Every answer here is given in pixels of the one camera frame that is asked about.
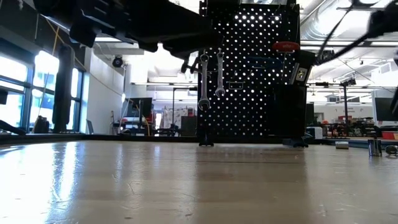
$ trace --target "wall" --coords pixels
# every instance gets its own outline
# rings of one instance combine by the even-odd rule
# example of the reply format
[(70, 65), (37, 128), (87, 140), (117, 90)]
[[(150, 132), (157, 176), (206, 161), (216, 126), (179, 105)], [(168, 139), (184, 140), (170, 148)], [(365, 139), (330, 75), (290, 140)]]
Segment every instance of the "wall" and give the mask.
[[(323, 113), (324, 120), (329, 123), (334, 123), (339, 116), (344, 116), (344, 104), (326, 104), (326, 105), (314, 105), (315, 113)], [(367, 118), (373, 117), (372, 105), (352, 105), (348, 104), (348, 116), (353, 118)]]
[[(93, 123), (95, 133), (109, 134), (111, 111), (115, 121), (120, 119), (124, 77), (94, 55), (91, 49), (86, 50), (85, 61), (90, 62), (85, 65), (90, 73), (86, 118)], [(81, 132), (86, 133), (83, 125)]]

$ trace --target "metal cylinder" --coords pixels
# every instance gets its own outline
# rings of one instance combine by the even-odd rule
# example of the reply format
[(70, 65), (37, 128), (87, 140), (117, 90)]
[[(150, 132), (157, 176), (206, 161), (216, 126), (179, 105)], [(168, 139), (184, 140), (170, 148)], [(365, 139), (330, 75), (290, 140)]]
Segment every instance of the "metal cylinder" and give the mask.
[(377, 139), (368, 140), (369, 156), (381, 157), (381, 141)]
[(336, 149), (349, 149), (348, 142), (336, 142)]
[(385, 150), (388, 155), (398, 154), (398, 146), (386, 146)]

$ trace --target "pegboard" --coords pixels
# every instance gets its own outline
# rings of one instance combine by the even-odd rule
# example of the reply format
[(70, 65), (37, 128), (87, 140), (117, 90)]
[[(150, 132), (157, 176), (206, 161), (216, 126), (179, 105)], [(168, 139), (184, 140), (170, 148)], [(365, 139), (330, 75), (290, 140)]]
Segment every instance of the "pegboard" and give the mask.
[[(295, 54), (284, 55), (273, 50), (272, 45), (282, 41), (299, 43), (300, 39), (299, 13), (287, 11), (286, 6), (279, 5), (200, 3), (200, 15), (211, 19), (213, 28), (224, 36), (223, 85), (226, 94), (219, 98), (215, 95), (218, 49), (207, 49), (210, 56), (208, 71), (214, 71), (208, 78), (211, 108), (198, 110), (199, 137), (205, 131), (213, 138), (256, 139), (272, 134), (273, 127), (267, 122), (272, 87), (288, 84), (297, 59)], [(258, 69), (259, 61), (253, 57), (276, 58), (283, 62), (284, 68)], [(198, 89), (201, 89), (201, 75), (198, 76)]]

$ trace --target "cable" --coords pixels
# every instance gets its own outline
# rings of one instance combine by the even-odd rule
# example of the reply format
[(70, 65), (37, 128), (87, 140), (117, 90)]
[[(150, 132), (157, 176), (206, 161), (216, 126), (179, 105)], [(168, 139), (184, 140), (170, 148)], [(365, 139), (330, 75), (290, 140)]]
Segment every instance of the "cable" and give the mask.
[(347, 14), (349, 12), (351, 12), (351, 10), (353, 10), (354, 8), (354, 3), (352, 3), (350, 5), (350, 7), (348, 8), (348, 10), (346, 11), (346, 13), (343, 15), (343, 17), (340, 19), (340, 21), (338, 21), (338, 23), (334, 26), (334, 28), (330, 31), (330, 33), (328, 34), (328, 36), (326, 37), (325, 41), (323, 42), (321, 49), (318, 52), (318, 61), (321, 62), (322, 59), (322, 55), (323, 55), (323, 50), (326, 47), (326, 44), (328, 43), (328, 41), (331, 39), (332, 35), (335, 33), (335, 30), (337, 29), (337, 27), (341, 24), (341, 22), (343, 21), (343, 19), (347, 16)]
[[(362, 77), (364, 77), (365, 79), (369, 80), (370, 82), (373, 82), (374, 84), (376, 84), (376, 82), (374, 82), (373, 80), (371, 80), (370, 78), (366, 77), (365, 75), (363, 75), (362, 73), (360, 73), (359, 71), (357, 71), (355, 68), (349, 66), (346, 62), (342, 61), (340, 58), (338, 58), (337, 60), (339, 60), (340, 62), (342, 62), (343, 64), (345, 64), (348, 68), (352, 69), (354, 72), (358, 73), (359, 75), (361, 75)], [(382, 89), (389, 91), (390, 93), (394, 93), (393, 91), (384, 88), (383, 86), (381, 86)]]
[(334, 60), (342, 55), (344, 55), (345, 53), (349, 52), (350, 50), (352, 50), (354, 47), (358, 46), (360, 43), (364, 42), (366, 39), (369, 38), (369, 36), (371, 36), (371, 33), (368, 32), (366, 34), (364, 34), (362, 37), (360, 37), (358, 40), (355, 40), (354, 42), (352, 42), (351, 44), (347, 45), (347, 47), (345, 47), (343, 50), (340, 50), (339, 52), (337, 52), (333, 57), (330, 58), (326, 58), (325, 60), (321, 61), (318, 65), (321, 65), (323, 63), (327, 63), (330, 62), (331, 60)]
[[(48, 19), (45, 19), (45, 20), (46, 20), (47, 23), (50, 25), (50, 27), (51, 27), (51, 29), (54, 31), (54, 33), (56, 33), (57, 31), (55, 30), (54, 26), (51, 25), (51, 22), (50, 22)], [(61, 41), (63, 44), (65, 43), (65, 41), (63, 41), (62, 38), (61, 38), (60, 36), (58, 36), (58, 38), (60, 39), (60, 41)], [(85, 68), (85, 66), (83, 65), (83, 63), (81, 63), (81, 62), (79, 61), (79, 59), (77, 59), (76, 57), (75, 57), (75, 61), (76, 61), (82, 68)], [(95, 77), (94, 75), (91, 75), (91, 77), (95, 78), (97, 81), (99, 81), (102, 85), (104, 85), (107, 89), (111, 90), (111, 91), (114, 92), (115, 94), (117, 94), (117, 95), (119, 95), (119, 96), (122, 96), (122, 94), (120, 94), (120, 93), (114, 91), (114, 90), (111, 89), (109, 86), (105, 85), (101, 80), (99, 80), (99, 79), (98, 79), (97, 77)]]
[[(53, 44), (53, 47), (52, 47), (52, 54), (51, 54), (52, 56), (54, 56), (54, 54), (55, 54), (55, 48), (57, 47), (57, 40), (58, 40), (58, 37), (59, 37), (59, 36), (58, 36), (59, 31), (60, 31), (60, 27), (58, 26), (58, 27), (57, 27), (57, 31), (55, 32), (54, 44)], [(35, 124), (33, 125), (33, 129), (32, 129), (32, 132), (33, 132), (33, 133), (34, 133), (34, 131), (35, 131), (35, 128), (36, 128), (36, 125), (37, 125), (37, 120), (39, 119), (40, 111), (41, 111), (42, 106), (43, 106), (44, 95), (45, 95), (45, 90), (47, 89), (47, 81), (49, 80), (49, 76), (50, 76), (50, 74), (47, 73), (47, 76), (45, 77), (45, 82), (44, 82), (44, 89), (43, 89), (42, 99), (41, 99), (41, 101), (40, 101), (39, 113), (38, 113), (38, 115), (37, 115)]]
[(102, 55), (104, 55), (105, 56), (105, 58), (108, 60), (108, 61), (112, 61), (112, 59), (111, 58), (108, 58), (108, 56), (106, 56), (106, 54), (104, 54), (104, 52), (102, 51), (102, 47), (100, 46), (100, 44), (99, 43), (95, 43), (98, 47), (99, 47), (99, 51), (102, 53)]

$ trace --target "light fixture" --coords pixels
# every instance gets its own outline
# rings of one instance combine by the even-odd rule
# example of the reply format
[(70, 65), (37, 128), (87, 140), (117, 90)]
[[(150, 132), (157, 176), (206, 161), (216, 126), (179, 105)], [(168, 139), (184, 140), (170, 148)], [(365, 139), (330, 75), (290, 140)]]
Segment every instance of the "light fixture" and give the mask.
[[(339, 41), (339, 40), (330, 40), (327, 43), (327, 47), (345, 47), (349, 44), (352, 44), (352, 41)], [(313, 47), (313, 46), (318, 46), (320, 47), (323, 44), (323, 41), (321, 40), (301, 40), (300, 45), (301, 49), (303, 47)], [(398, 46), (398, 41), (372, 41), (370, 43), (370, 46), (375, 46), (375, 47), (397, 47)], [(359, 44), (358, 47), (369, 47), (367, 44)]]
[[(158, 101), (158, 102), (173, 102), (173, 99), (158, 99), (158, 100), (153, 100), (153, 101)], [(197, 103), (198, 100), (174, 100), (174, 102), (192, 102), (192, 103)]]
[(96, 37), (95, 42), (121, 42), (121, 40), (113, 37)]
[(197, 83), (131, 83), (132, 85), (155, 85), (155, 86), (198, 86)]
[(359, 0), (362, 4), (375, 4), (378, 3), (380, 0)]
[(122, 103), (124, 103), (124, 101), (126, 100), (126, 94), (122, 94)]
[[(320, 50), (320, 46), (300, 46), (300, 50)], [(324, 50), (334, 50), (333, 47), (325, 47)]]

